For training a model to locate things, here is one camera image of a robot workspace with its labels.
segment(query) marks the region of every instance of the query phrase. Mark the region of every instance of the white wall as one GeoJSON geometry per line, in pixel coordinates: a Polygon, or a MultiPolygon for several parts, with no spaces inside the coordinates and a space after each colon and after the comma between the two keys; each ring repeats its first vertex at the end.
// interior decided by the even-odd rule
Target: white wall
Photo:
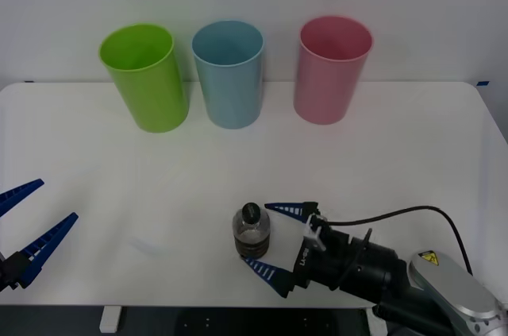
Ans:
{"type": "Polygon", "coordinates": [[[497,101],[508,96],[507,2],[0,0],[0,80],[105,79],[97,57],[101,39],[135,21],[167,26],[178,41],[184,77],[194,79],[191,36],[222,18],[258,26],[267,41],[267,79],[292,79],[301,24],[319,14],[347,14],[375,35],[365,79],[490,79],[486,100],[502,107],[497,101]]]}

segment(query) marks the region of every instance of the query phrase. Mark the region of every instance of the black bottle cap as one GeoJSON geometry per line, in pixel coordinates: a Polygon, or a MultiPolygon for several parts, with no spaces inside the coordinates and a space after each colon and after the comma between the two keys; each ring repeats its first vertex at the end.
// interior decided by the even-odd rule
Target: black bottle cap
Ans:
{"type": "Polygon", "coordinates": [[[246,203],[241,210],[241,218],[245,223],[254,225],[261,218],[261,209],[255,203],[246,203]]]}

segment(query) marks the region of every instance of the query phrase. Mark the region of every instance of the yellow warning sticker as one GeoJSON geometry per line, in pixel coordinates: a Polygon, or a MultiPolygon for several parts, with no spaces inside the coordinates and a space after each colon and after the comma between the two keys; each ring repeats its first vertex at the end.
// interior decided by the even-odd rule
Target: yellow warning sticker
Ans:
{"type": "Polygon", "coordinates": [[[437,260],[437,255],[434,251],[425,251],[424,253],[418,254],[420,257],[425,259],[426,261],[430,263],[434,263],[436,266],[439,266],[439,261],[437,260]]]}

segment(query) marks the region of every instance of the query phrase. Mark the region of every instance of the pink cup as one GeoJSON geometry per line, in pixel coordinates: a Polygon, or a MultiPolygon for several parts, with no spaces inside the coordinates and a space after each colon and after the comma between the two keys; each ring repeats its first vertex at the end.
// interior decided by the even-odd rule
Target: pink cup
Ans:
{"type": "Polygon", "coordinates": [[[300,30],[300,59],[294,109],[315,124],[341,120],[374,40],[351,18],[324,16],[300,30]]]}

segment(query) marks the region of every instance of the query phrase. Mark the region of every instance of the white table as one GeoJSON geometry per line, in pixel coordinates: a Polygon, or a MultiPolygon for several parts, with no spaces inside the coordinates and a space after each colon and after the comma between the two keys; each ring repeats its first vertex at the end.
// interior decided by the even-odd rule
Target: white table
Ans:
{"type": "MultiPolygon", "coordinates": [[[[369,307],[312,283],[280,298],[237,256],[248,201],[317,200],[330,220],[432,204],[456,222],[475,276],[508,303],[508,146],[465,83],[361,83],[346,118],[316,126],[293,83],[267,83],[259,119],[221,129],[191,83],[187,120],[139,130],[111,83],[15,84],[0,93],[1,190],[45,185],[0,220],[8,256],[75,211],[79,220],[26,289],[2,304],[369,307]]],[[[264,261],[291,270],[302,224],[271,213],[264,261]]],[[[462,264],[447,222],[418,212],[377,222],[403,258],[439,249],[462,264]]],[[[363,237],[368,226],[344,229],[363,237]]]]}

